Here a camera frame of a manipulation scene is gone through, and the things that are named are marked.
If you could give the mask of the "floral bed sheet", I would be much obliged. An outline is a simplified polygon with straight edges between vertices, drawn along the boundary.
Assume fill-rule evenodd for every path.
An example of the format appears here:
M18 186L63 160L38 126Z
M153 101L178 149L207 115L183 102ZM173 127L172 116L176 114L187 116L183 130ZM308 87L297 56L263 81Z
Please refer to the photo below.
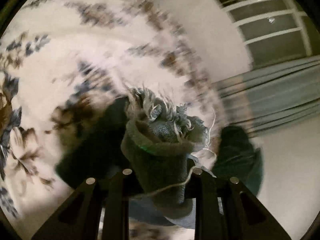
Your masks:
M72 189L55 167L134 88L227 122L177 17L151 0L27 0L1 38L1 209L31 239Z

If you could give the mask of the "window with metal grille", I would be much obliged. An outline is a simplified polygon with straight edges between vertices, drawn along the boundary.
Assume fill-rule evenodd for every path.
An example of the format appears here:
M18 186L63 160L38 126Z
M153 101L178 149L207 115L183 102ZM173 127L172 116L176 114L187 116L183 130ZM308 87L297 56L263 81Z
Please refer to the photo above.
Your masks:
M319 55L319 31L295 0L217 0L242 35L254 69Z

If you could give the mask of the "right grey-green curtain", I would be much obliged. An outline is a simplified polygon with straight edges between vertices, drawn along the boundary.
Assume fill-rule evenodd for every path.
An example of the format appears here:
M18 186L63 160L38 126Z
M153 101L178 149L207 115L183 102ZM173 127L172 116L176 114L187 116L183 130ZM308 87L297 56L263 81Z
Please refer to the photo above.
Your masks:
M261 136L319 115L319 56L246 72L214 88L229 124Z

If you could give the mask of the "light blue ripped denim shorts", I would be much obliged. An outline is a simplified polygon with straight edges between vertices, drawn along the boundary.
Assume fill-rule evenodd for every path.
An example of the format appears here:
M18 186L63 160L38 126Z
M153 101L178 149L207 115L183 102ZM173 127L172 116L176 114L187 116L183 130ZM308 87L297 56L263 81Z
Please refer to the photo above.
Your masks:
M127 123L121 151L130 162L143 192L129 201L129 216L160 226L195 228L196 201L185 196L193 155L204 150L208 128L188 105L176 106L147 88L129 90Z

